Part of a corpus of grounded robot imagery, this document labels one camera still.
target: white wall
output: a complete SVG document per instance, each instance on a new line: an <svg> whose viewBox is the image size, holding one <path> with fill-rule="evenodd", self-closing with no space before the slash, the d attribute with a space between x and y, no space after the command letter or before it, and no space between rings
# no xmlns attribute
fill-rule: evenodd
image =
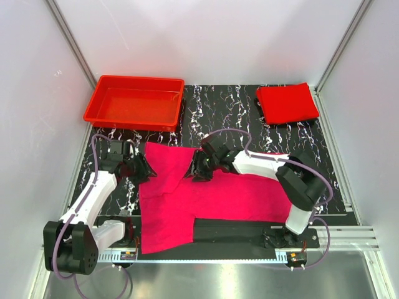
<svg viewBox="0 0 399 299"><path fill-rule="evenodd" d="M65 201L92 90L44 1L2 1L0 38L0 292L28 298L43 227Z"/></svg>
<svg viewBox="0 0 399 299"><path fill-rule="evenodd" d="M399 295L399 2L374 1L322 90L362 220Z"/></svg>
<svg viewBox="0 0 399 299"><path fill-rule="evenodd" d="M57 0L96 77L316 84L361 0Z"/></svg>

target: folded red towel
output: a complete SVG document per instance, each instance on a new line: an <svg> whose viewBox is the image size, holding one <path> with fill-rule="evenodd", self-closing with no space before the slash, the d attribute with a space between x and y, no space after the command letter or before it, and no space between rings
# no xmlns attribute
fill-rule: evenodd
<svg viewBox="0 0 399 299"><path fill-rule="evenodd" d="M313 120L319 117L306 83L284 87L261 87L256 90L265 122L268 125Z"/></svg>
<svg viewBox="0 0 399 299"><path fill-rule="evenodd" d="M147 143L145 156L157 177L140 185L142 252L191 243L195 218L285 222L291 203L279 182L215 171L210 182L183 179L194 153Z"/></svg>

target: red plastic tray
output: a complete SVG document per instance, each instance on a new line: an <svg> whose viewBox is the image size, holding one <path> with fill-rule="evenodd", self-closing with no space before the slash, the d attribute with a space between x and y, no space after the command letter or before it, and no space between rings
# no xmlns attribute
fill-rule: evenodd
<svg viewBox="0 0 399 299"><path fill-rule="evenodd" d="M93 126L175 131L182 79L101 76L83 116Z"/></svg>

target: black marble surface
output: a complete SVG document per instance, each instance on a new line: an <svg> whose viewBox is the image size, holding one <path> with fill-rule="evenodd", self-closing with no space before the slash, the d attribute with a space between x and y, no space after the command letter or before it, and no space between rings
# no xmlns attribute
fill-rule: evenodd
<svg viewBox="0 0 399 299"><path fill-rule="evenodd" d="M328 175L334 198L323 207L322 214L345 214L344 202L331 164L319 121L303 121L286 125L266 125L259 105L254 101L258 85L189 85L185 87L180 126L175 133L92 128L91 135L101 133L111 139L132 139L136 145L146 141L169 146L199 147L205 134L220 128L240 128L252 134L251 151L264 153L291 153L304 150L319 168ZM245 136L222 133L227 144L243 147ZM101 155L106 142L97 142ZM85 187L93 171L93 154L88 143L80 168L72 203ZM100 215L140 214L138 186L122 181L110 195Z"/></svg>

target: pink cloth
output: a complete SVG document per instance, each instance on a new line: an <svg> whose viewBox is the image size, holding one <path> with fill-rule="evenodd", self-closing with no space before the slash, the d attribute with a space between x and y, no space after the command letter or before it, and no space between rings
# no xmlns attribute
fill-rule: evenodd
<svg viewBox="0 0 399 299"><path fill-rule="evenodd" d="M222 171L215 171L210 182L183 179L194 150L145 146L145 157L158 177L140 185L143 254L191 243L196 218L286 221L291 203L273 179Z"/></svg>

